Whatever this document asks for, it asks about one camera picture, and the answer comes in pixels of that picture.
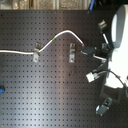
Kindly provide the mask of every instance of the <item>cable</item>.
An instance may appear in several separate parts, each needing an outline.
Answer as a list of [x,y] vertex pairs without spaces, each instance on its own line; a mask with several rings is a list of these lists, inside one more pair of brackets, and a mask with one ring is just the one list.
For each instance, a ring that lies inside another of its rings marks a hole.
[[[65,33],[72,34],[82,45],[84,45],[82,40],[75,33],[73,33],[70,30],[65,30],[65,31],[58,33],[55,37],[53,37],[53,39],[50,40],[43,48],[41,48],[38,51],[38,53],[42,52],[52,41],[54,41],[57,37],[59,37],[62,34],[65,34]],[[34,54],[34,52],[20,52],[20,51],[11,51],[11,50],[0,50],[0,52],[2,52],[2,53],[16,53],[16,54],[24,54],[24,55],[33,55]]]
[[102,71],[102,72],[99,72],[97,73],[98,75],[99,74],[103,74],[105,72],[111,72],[113,75],[115,75],[115,77],[121,82],[121,84],[123,84],[123,86],[125,87],[126,85],[122,82],[122,80],[119,78],[119,76],[117,74],[115,74],[113,71],[110,71],[110,70],[106,70],[106,71]]
[[0,50],[2,53],[16,53],[16,54],[24,54],[24,55],[33,55],[33,52],[20,52],[20,51],[11,51],[11,50]]
[[81,40],[75,33],[73,33],[73,32],[70,31],[70,30],[65,30],[65,31],[62,31],[62,32],[58,33],[58,34],[57,34],[52,40],[50,40],[42,49],[40,49],[39,52],[42,52],[53,40],[55,40],[57,37],[59,37],[59,36],[62,35],[62,34],[65,34],[65,33],[70,33],[70,34],[72,34],[74,37],[76,37],[76,39],[77,39],[82,45],[84,45],[83,42],[82,42],[82,40]]

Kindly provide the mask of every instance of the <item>cable holder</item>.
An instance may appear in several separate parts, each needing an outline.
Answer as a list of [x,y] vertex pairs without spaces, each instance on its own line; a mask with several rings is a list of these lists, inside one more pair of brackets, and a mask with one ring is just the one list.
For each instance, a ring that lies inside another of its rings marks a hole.
[[33,62],[38,63],[39,61],[39,50],[41,49],[41,44],[39,42],[36,43],[36,47],[33,52]]

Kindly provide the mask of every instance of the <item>blue object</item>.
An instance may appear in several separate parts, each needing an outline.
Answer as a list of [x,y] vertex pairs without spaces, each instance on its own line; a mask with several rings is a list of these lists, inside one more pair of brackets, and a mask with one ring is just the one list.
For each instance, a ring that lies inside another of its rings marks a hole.
[[3,88],[0,89],[0,93],[2,93],[2,92],[4,92],[4,89]]
[[91,4],[90,4],[90,7],[89,7],[90,11],[93,10],[94,3],[95,3],[95,0],[91,0]]

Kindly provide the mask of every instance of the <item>black pegboard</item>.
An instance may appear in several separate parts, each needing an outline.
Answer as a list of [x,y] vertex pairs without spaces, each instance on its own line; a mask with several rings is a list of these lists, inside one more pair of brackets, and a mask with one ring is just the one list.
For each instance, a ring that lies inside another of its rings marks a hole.
[[[101,47],[101,20],[111,25],[114,11],[0,11],[0,49],[33,51],[57,33],[69,29],[87,45]],[[75,63],[69,63],[70,43],[76,44]],[[39,63],[31,55],[0,53],[0,127],[4,128],[127,128],[128,100],[100,117],[95,108],[102,79],[88,83],[86,74],[100,61],[81,54],[80,43],[70,34],[57,38],[40,53]]]

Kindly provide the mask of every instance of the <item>white cable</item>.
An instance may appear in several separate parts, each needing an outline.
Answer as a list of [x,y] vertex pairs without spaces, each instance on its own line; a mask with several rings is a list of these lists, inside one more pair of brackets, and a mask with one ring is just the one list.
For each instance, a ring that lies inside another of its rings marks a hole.
[[[56,39],[58,36],[64,34],[64,33],[70,33],[72,34],[74,37],[76,37],[76,39],[81,43],[83,44],[83,42],[81,41],[81,39],[75,34],[73,33],[72,31],[70,30],[65,30],[65,31],[62,31],[60,33],[58,33],[52,40],[50,40],[42,49],[40,49],[38,52],[42,52],[54,39]],[[33,55],[34,52],[20,52],[20,51],[11,51],[11,50],[0,50],[0,52],[2,53],[16,53],[16,54],[24,54],[24,55]]]
[[60,36],[60,35],[62,35],[62,34],[64,34],[64,33],[70,33],[70,34],[72,34],[73,36],[75,36],[78,40],[79,40],[79,42],[82,44],[83,42],[81,41],[81,39],[75,34],[75,33],[73,33],[72,31],[70,31],[70,30],[65,30],[65,31],[62,31],[62,32],[60,32],[60,33],[58,33],[56,36],[55,36],[55,38],[57,38],[58,36]]
[[11,50],[0,50],[2,53],[16,53],[16,54],[24,54],[24,55],[32,55],[33,52],[20,52],[20,51],[11,51]]
[[42,52],[54,39],[56,39],[58,36],[62,35],[62,34],[65,34],[65,33],[70,33],[72,34],[74,37],[76,37],[77,40],[79,40],[79,42],[81,44],[83,44],[82,40],[75,34],[73,33],[72,31],[70,30],[65,30],[65,31],[62,31],[60,33],[58,33],[52,40],[50,40],[42,49],[39,50],[39,52]]

